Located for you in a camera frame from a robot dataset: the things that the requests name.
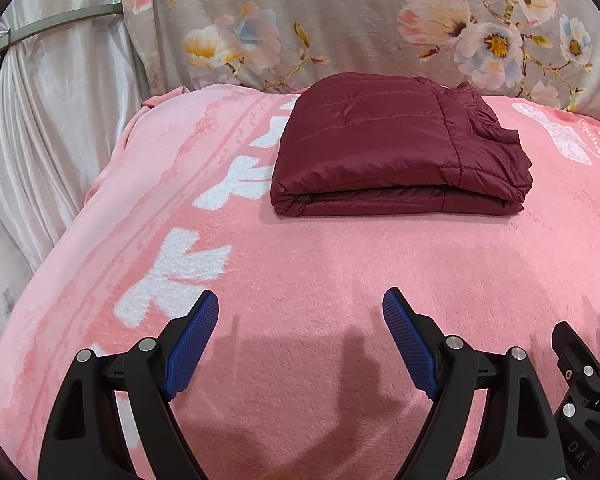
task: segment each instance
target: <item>white satin curtain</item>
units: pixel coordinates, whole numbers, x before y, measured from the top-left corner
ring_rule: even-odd
[[[120,0],[13,0],[0,28]],[[141,85],[122,15],[11,47],[0,71],[0,218],[36,270],[84,203]]]

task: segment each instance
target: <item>maroon puffer jacket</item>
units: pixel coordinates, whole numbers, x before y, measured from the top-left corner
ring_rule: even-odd
[[[297,100],[271,203],[285,216],[522,210],[531,161],[469,84],[343,73]]]

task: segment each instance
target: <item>quilted fabric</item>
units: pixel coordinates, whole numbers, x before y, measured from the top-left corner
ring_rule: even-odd
[[[469,84],[343,73],[299,98],[271,186],[279,215],[509,215],[531,189],[517,130]]]

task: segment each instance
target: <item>black plastic bracket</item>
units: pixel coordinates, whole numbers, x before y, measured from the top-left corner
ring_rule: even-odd
[[[416,387],[427,380],[440,386],[396,480],[447,478],[474,391],[484,388],[488,394],[482,425],[461,479],[563,479],[565,466],[558,429],[531,360],[522,348],[513,347],[500,355],[475,351],[459,336],[444,337],[435,322],[416,314],[395,287],[387,291],[383,308]],[[396,311],[404,315],[404,326],[412,328],[400,330]],[[408,352],[422,352],[424,357],[414,365]],[[427,378],[423,377],[423,363],[430,367]]]
[[[569,385],[555,421],[571,480],[600,480],[600,363],[571,326],[552,334],[558,368]]]
[[[203,320],[203,340],[191,343],[196,337],[195,332],[191,335],[192,327],[195,330],[200,318],[196,314],[209,304],[210,314]],[[51,411],[38,480],[139,480],[120,424],[116,390],[128,392],[138,433],[157,480],[207,480],[180,433],[169,407],[173,397],[165,393],[164,385],[173,372],[170,357],[178,356],[177,345],[184,342],[191,348],[193,344],[194,350],[198,345],[202,354],[218,319],[217,306],[215,295],[206,290],[190,312],[171,320],[158,338],[144,338],[124,354],[97,357],[89,349],[78,352]],[[188,349],[182,352],[186,353],[182,357],[184,373],[178,368],[174,374],[186,387],[184,383],[189,382],[197,359],[192,364]]]

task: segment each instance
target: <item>folded garment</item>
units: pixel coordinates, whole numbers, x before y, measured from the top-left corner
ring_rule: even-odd
[[[284,216],[509,215],[531,189],[517,130],[469,84],[342,73],[296,101],[271,203]]]

